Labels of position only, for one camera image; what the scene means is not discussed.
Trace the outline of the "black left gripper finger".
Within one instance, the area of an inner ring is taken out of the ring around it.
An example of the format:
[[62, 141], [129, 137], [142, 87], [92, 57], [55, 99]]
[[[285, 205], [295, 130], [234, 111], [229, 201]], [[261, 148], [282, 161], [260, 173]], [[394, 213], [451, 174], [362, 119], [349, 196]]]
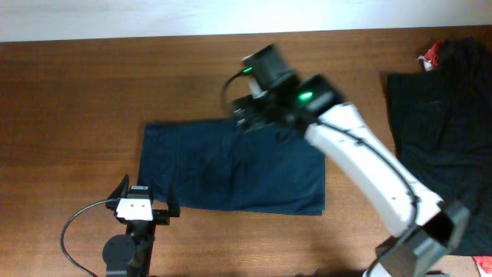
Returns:
[[168, 206], [168, 216], [178, 218], [181, 215], [181, 208], [178, 203], [178, 197], [176, 196], [175, 186], [171, 183], [168, 186], [168, 197], [166, 200]]
[[130, 178], [128, 174], [125, 174], [120, 184], [116, 187], [116, 189], [109, 195], [109, 199], [120, 199], [125, 198], [128, 194]]

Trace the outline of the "dark blue shorts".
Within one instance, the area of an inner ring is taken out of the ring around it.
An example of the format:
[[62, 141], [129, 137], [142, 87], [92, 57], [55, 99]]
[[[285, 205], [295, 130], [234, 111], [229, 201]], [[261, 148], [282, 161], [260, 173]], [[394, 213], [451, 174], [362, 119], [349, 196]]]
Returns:
[[281, 142], [285, 133], [275, 125], [243, 133], [234, 120], [149, 123], [138, 184], [187, 208], [321, 215], [325, 156], [298, 133]]

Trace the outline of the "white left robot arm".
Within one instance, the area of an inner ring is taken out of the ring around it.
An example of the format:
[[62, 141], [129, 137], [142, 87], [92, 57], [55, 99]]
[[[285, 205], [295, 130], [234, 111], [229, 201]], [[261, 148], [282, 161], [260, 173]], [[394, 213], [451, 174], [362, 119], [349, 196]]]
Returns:
[[153, 192], [148, 186], [130, 185], [125, 175], [109, 195], [105, 207], [126, 226], [125, 233], [111, 237], [102, 250], [108, 277], [148, 276], [155, 241], [155, 229], [169, 225], [181, 214], [175, 189], [170, 187], [166, 209], [153, 209]]

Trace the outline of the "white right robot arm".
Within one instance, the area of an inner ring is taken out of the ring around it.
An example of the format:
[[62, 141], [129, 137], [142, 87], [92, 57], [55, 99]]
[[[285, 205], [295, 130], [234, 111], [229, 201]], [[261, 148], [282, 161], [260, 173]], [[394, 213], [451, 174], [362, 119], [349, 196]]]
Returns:
[[410, 173], [324, 76], [274, 84], [261, 88], [251, 80], [250, 95], [231, 103], [238, 124], [246, 132], [272, 123], [300, 132], [362, 191], [390, 233], [365, 276], [426, 276], [458, 248], [469, 210], [445, 202]]

